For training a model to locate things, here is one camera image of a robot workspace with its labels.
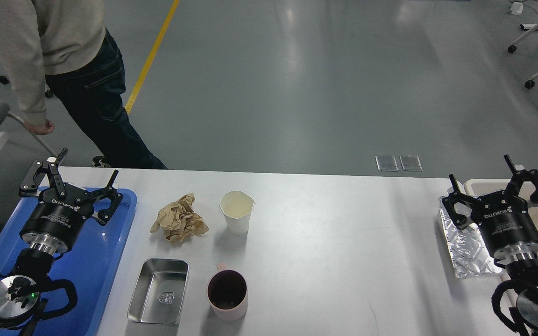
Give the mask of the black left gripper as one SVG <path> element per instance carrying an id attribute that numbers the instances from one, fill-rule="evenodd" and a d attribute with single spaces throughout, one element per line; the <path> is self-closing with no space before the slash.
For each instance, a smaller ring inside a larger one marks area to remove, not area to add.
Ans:
<path id="1" fill-rule="evenodd" d="M 19 233 L 30 249 L 44 253 L 71 251 L 87 219 L 94 219 L 104 227 L 123 199 L 123 195 L 113 187 L 119 173 L 117 169 L 101 189 L 91 192 L 81 188 L 66 189 L 58 166 L 68 151 L 64 147 L 55 157 L 34 161 L 19 185 L 19 196 L 38 198 L 36 207 Z M 48 179 L 50 187 L 38 191 L 43 178 Z M 104 199 L 110 200 L 109 207 L 94 210 L 94 204 Z"/>

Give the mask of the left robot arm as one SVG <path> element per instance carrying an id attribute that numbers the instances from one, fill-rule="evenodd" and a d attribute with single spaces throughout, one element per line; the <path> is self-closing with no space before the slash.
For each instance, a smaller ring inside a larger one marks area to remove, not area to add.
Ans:
<path id="1" fill-rule="evenodd" d="M 54 261 L 72 251 L 84 224 L 94 219 L 104 227 L 123 195 L 114 187 L 118 170 L 106 186 L 88 191 L 62 180 L 58 166 L 68 149 L 45 161 L 34 161 L 19 186 L 19 196 L 38 202 L 19 236 L 27 247 L 7 275 L 0 273 L 0 329 L 31 336 L 38 322 L 69 313 L 78 303 L 75 285 L 53 280 Z"/>

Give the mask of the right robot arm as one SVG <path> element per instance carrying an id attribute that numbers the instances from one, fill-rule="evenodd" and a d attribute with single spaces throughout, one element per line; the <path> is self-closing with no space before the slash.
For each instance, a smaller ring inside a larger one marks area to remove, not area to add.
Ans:
<path id="1" fill-rule="evenodd" d="M 511 178 L 504 189 L 480 196 L 465 194 L 450 175 L 452 191 L 442 204 L 454 226 L 475 223 L 494 264 L 506 270 L 491 296 L 497 318 L 521 336 L 538 335 L 538 230 L 529 208 L 538 208 L 538 170 L 516 168 L 504 159 Z"/>

